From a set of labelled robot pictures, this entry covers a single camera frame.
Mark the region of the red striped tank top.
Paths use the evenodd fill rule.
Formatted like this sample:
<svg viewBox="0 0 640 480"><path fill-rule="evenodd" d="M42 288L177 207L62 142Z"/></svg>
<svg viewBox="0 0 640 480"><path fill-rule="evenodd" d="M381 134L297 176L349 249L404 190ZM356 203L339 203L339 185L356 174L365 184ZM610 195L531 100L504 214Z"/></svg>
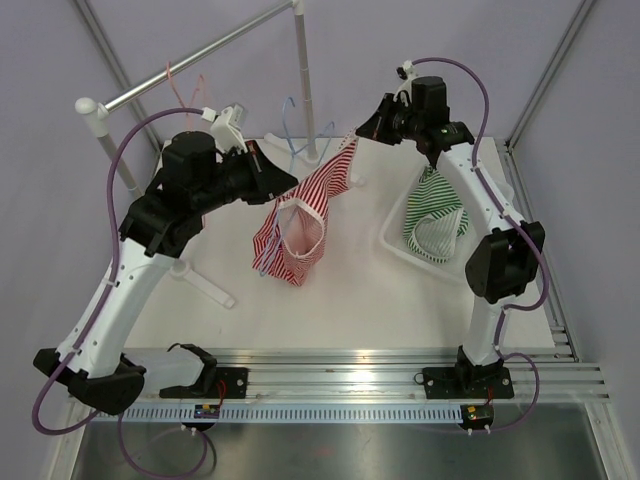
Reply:
<svg viewBox="0 0 640 480"><path fill-rule="evenodd" d="M357 148L357 137L348 134L331 158L276 199L253 237L254 270L293 286L304 284L324 256L330 201L355 185L351 167Z"/></svg>

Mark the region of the green striped tank top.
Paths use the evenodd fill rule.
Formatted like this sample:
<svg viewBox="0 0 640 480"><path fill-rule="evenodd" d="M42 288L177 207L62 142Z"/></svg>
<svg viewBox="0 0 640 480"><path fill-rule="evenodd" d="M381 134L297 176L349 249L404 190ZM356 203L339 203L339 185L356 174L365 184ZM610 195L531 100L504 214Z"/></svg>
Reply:
<svg viewBox="0 0 640 480"><path fill-rule="evenodd" d="M407 197L402 234L408 248L430 262L446 263L454 257L469 225L458 194L427 165Z"/></svg>

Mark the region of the pink wire hanger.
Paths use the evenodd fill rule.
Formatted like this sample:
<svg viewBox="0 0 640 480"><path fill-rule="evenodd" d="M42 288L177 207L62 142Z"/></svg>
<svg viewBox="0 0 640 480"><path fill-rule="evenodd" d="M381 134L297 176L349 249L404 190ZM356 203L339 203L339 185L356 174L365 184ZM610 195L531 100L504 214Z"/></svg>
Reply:
<svg viewBox="0 0 640 480"><path fill-rule="evenodd" d="M191 93L190 98L185 101L180 94L180 90L176 85L176 82L171 73L171 63L167 62L165 67L165 73L169 86L175 95L179 106L181 108L195 108L197 105L200 107L209 106L209 91L207 86L207 78L204 74L199 74L196 80L195 87ZM190 113L185 113L186 128L188 131L204 131L204 122L201 119L195 120Z"/></svg>

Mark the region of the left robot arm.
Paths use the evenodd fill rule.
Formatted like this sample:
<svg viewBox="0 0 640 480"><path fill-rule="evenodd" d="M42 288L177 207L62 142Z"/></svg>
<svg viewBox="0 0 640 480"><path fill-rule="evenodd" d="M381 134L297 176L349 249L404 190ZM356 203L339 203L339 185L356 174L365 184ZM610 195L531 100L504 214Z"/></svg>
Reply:
<svg viewBox="0 0 640 480"><path fill-rule="evenodd" d="M109 415L124 412L147 392L208 396L216 385L213 355L180 344L148 357L128 357L126 340L155 286L202 231L204 215L236 200L265 204L297 184L254 140L221 153L208 133L176 135L118 229L114 278L58 348L36 354L35 367L83 404Z"/></svg>

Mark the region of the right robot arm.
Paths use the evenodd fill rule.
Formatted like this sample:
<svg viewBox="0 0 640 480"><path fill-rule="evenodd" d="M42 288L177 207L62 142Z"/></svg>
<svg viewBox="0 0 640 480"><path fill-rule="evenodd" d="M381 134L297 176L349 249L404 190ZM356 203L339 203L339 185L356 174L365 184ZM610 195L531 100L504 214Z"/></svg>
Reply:
<svg viewBox="0 0 640 480"><path fill-rule="evenodd" d="M479 142L450 119L445 82L438 76L409 79L384 95L357 135L387 145L412 140L453 187L479 241L465 264L474 294L467 335L451 367L426 367L422 385L430 400L511 399L514 390L501 350L503 328L515 299L533 282L545 232L528 223L498 190L477 157Z"/></svg>

